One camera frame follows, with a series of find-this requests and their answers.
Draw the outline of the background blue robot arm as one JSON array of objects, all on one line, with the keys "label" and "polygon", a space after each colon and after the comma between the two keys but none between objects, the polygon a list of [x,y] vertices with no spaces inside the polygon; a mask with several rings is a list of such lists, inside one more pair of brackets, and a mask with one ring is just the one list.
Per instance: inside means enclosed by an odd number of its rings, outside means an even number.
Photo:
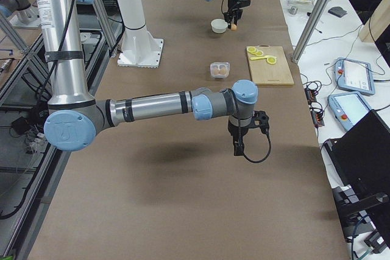
[{"label": "background blue robot arm", "polygon": [[23,11],[31,6],[29,0],[1,0],[1,13],[8,18],[15,11]]}]

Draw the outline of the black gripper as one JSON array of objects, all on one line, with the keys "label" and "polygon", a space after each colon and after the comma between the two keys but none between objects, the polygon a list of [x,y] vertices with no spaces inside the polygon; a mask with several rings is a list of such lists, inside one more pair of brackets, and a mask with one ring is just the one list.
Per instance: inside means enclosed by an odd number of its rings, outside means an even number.
[{"label": "black gripper", "polygon": [[249,131],[248,126],[249,118],[229,118],[228,131],[233,136],[234,156],[244,155],[243,137]]},{"label": "black gripper", "polygon": [[243,14],[244,0],[228,0],[227,11],[223,13],[227,27],[231,28],[232,17],[234,25],[238,24]]}]

